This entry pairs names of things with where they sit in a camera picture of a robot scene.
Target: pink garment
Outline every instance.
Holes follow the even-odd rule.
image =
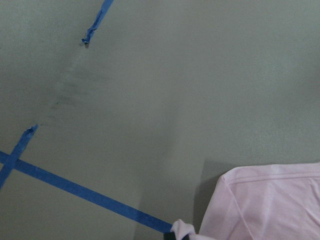
[[[180,227],[172,231],[183,238],[185,223],[176,223]],[[228,171],[219,178],[199,235],[189,237],[320,240],[320,163],[244,166]]]

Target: blue tape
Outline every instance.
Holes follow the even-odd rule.
[[[0,151],[0,163],[3,163],[6,165],[7,162],[8,162],[8,155]],[[116,200],[113,200],[112,198],[104,196],[98,192],[92,191],[84,186],[76,184],[72,181],[69,181],[63,177],[50,173],[34,165],[31,165],[20,159],[16,161],[14,168],[19,172],[27,174],[36,179],[39,179],[47,184],[50,184],[68,193],[76,195],[82,199],[85,199],[91,203],[99,205],[114,213],[120,214],[128,219],[134,220],[140,224],[143,224],[161,233],[170,232],[170,229],[172,227],[171,224],[165,221],[162,221],[154,216],[148,215],[142,211],[134,209],[133,207],[125,205]]]
[[[18,158],[21,156],[26,146],[28,145],[30,139],[34,136],[38,125],[35,125],[24,131],[20,137],[19,142],[14,147],[10,155],[6,156],[6,163],[2,166],[0,171],[0,189],[5,184],[6,179],[9,177],[11,171],[15,168]]]
[[[93,37],[95,30],[98,29],[102,19],[104,19],[107,11],[109,10],[111,4],[113,3],[114,0],[105,0],[104,3],[101,6],[100,11],[96,15],[95,21],[92,24],[92,26],[87,30],[85,38],[82,39],[82,42],[84,44],[88,44]]]

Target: pink fabric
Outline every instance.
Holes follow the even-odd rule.
[[[319,240],[320,163],[230,170],[219,178],[199,234],[193,240]]]

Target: blue tape strip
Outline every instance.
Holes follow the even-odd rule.
[[[8,155],[0,151],[0,163],[6,165],[7,162]],[[78,185],[63,177],[60,177],[39,167],[31,165],[20,159],[16,161],[14,168],[24,174],[39,179],[47,184],[50,184],[68,193],[76,195],[91,203],[97,204],[105,209],[120,214],[128,219],[134,220],[161,233],[170,232],[170,229],[172,227],[171,224],[165,221],[162,221],[156,217],[153,217],[142,211],[134,209],[133,207],[125,205],[121,202],[113,200],[112,198],[104,196],[98,192],[92,191],[84,186]]]
[[[0,189],[5,184],[5,181],[9,177],[12,169],[15,168],[15,165],[16,165],[18,158],[21,156],[21,154],[25,150],[30,139],[34,136],[37,128],[38,128],[38,125],[35,125],[29,129],[25,130],[24,133],[22,134],[22,136],[20,137],[19,142],[12,150],[12,153],[10,155],[6,156],[6,163],[4,164],[4,166],[2,167],[2,169],[0,171]]]
[[[100,11],[96,15],[95,21],[92,24],[92,26],[87,30],[85,38],[82,39],[82,42],[84,44],[88,44],[93,37],[95,30],[98,29],[102,19],[104,19],[107,11],[109,10],[111,4],[113,3],[114,0],[105,0],[104,3],[101,6]]]

